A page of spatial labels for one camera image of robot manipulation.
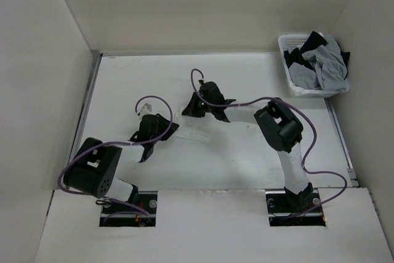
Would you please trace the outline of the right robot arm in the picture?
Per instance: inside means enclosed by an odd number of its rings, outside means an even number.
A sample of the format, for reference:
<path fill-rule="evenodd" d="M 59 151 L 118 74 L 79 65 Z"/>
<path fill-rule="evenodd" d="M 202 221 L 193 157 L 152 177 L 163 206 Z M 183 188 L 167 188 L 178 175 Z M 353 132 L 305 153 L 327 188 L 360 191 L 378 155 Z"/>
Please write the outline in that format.
<path fill-rule="evenodd" d="M 241 103 L 226 99 L 215 82 L 201 82 L 182 111 L 183 116 L 203 118 L 207 113 L 226 123 L 255 124 L 261 130 L 269 146 L 280 159 L 284 173 L 285 202 L 293 211 L 300 211 L 308 203 L 313 187 L 304 169 L 300 142 L 304 127 L 290 109 L 290 105 L 280 98 L 271 98 L 263 108 L 254 103 Z"/>

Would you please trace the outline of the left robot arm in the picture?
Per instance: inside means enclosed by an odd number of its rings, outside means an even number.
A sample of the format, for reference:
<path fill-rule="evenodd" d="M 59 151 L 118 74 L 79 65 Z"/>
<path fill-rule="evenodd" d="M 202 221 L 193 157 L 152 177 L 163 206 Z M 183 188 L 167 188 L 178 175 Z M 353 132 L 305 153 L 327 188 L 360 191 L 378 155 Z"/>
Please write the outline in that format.
<path fill-rule="evenodd" d="M 123 147 L 130 147 L 133 161 L 142 163 L 153 154 L 157 142 L 168 140 L 178 128 L 179 124 L 157 113 L 143 115 L 139 129 L 126 142 L 102 142 L 88 137 L 60 173 L 57 180 L 59 189 L 75 195 L 108 198 L 110 188 L 115 184 L 115 172 Z"/>

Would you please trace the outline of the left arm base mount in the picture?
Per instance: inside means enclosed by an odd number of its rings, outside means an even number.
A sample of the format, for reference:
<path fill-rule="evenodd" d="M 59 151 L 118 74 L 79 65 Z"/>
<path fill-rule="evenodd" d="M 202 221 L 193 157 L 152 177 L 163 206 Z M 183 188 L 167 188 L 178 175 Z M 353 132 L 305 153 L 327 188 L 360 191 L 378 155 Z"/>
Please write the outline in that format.
<path fill-rule="evenodd" d="M 100 227 L 155 227 L 158 207 L 157 191 L 142 191 L 132 201 L 115 202 L 101 199 L 95 202 L 101 207 Z"/>

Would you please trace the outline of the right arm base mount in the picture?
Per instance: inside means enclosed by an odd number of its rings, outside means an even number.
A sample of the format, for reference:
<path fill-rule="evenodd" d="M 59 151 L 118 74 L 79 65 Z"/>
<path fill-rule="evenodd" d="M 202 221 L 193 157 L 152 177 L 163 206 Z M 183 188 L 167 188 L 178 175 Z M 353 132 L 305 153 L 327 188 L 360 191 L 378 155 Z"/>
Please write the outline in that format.
<path fill-rule="evenodd" d="M 313 209 L 320 203 L 320 194 L 314 190 L 301 208 L 292 207 L 284 190 L 265 192 L 268 211 L 268 222 L 271 227 L 296 227 L 296 226 L 326 226 L 326 219 L 322 207 Z"/>

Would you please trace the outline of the white tank top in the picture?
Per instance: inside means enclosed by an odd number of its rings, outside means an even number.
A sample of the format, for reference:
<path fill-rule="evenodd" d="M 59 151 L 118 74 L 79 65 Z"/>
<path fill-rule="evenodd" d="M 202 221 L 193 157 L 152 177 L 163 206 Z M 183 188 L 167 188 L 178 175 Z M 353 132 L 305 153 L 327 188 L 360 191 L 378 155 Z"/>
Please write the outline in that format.
<path fill-rule="evenodd" d="M 210 117 L 194 118 L 183 116 L 178 112 L 174 116 L 174 123 L 179 125 L 173 135 L 175 138 L 197 142 L 208 142 L 211 139 L 212 119 Z"/>

